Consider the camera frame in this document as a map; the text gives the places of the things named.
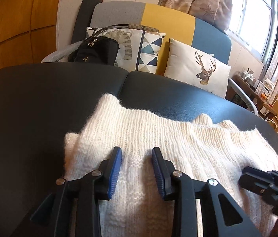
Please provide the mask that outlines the black rolled mat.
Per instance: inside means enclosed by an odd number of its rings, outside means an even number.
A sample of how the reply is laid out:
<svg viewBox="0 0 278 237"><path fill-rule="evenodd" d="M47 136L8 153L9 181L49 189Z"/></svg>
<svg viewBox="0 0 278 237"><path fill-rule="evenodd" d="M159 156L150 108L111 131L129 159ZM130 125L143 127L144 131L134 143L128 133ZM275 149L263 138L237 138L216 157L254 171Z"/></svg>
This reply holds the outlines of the black rolled mat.
<svg viewBox="0 0 278 237"><path fill-rule="evenodd" d="M103 0L82 0L71 37L71 44L85 39L86 28L90 26L94 9L97 4L102 2Z"/></svg>

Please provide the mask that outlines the cream knitted sweater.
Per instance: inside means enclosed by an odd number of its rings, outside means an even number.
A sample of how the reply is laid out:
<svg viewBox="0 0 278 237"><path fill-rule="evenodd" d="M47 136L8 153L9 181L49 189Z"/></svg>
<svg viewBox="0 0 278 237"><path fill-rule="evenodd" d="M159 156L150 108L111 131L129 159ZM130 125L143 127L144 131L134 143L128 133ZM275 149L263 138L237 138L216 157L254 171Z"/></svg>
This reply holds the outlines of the cream knitted sweater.
<svg viewBox="0 0 278 237"><path fill-rule="evenodd" d="M151 164L154 147L191 178L217 179L262 236L270 234L276 222L270 206L238 186L246 166L278 171L278 155L258 130L241 131L229 120L215 124L206 114L191 122L173 121L124 108L105 94L84 128L65 135L65 178L95 170L115 147L122 150L122 165L113 198L100 203L103 236L171 235L174 204L158 193Z"/></svg>

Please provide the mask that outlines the geometric triangle print cushion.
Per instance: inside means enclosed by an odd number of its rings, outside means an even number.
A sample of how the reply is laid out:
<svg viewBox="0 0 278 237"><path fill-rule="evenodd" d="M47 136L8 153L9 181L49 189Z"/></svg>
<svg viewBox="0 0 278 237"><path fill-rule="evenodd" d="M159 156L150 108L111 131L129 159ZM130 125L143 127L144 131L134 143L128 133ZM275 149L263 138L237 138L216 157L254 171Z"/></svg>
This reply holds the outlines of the geometric triangle print cushion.
<svg viewBox="0 0 278 237"><path fill-rule="evenodd" d="M159 52L165 33L113 27L109 29L87 27L88 36L99 32L99 36L114 39L119 44L115 66L127 71L140 71L155 74Z"/></svg>

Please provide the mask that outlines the black handbag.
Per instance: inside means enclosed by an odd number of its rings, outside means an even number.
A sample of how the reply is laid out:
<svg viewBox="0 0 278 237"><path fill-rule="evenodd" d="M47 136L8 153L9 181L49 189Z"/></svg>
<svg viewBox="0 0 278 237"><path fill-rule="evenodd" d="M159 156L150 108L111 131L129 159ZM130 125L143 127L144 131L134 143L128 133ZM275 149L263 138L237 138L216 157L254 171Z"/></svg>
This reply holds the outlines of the black handbag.
<svg viewBox="0 0 278 237"><path fill-rule="evenodd" d="M89 37L82 41L78 48L72 52L69 62L105 64L113 66L119 51L116 40L103 37Z"/></svg>

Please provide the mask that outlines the wooden side table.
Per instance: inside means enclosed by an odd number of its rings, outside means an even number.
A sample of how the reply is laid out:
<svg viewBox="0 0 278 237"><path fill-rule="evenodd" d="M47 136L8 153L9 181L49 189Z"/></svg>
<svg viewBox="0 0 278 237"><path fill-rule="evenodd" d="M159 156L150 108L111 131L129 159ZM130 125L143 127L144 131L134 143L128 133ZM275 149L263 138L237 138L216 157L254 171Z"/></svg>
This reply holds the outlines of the wooden side table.
<svg viewBox="0 0 278 237"><path fill-rule="evenodd" d="M273 118L277 115L273 107L263 98L261 98L250 85L242 80L238 75L234 75L232 80L244 91L244 93L253 101L259 114L262 114L262 109L266 109L266 118Z"/></svg>

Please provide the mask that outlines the deer print cushion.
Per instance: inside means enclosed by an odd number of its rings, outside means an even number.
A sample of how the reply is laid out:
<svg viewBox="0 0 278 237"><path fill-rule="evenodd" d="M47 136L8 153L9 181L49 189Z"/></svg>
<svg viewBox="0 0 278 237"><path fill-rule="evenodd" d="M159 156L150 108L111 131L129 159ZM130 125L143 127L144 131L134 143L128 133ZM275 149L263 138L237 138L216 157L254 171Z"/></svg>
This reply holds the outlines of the deer print cushion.
<svg viewBox="0 0 278 237"><path fill-rule="evenodd" d="M226 97L231 67L210 54L170 39L165 77Z"/></svg>

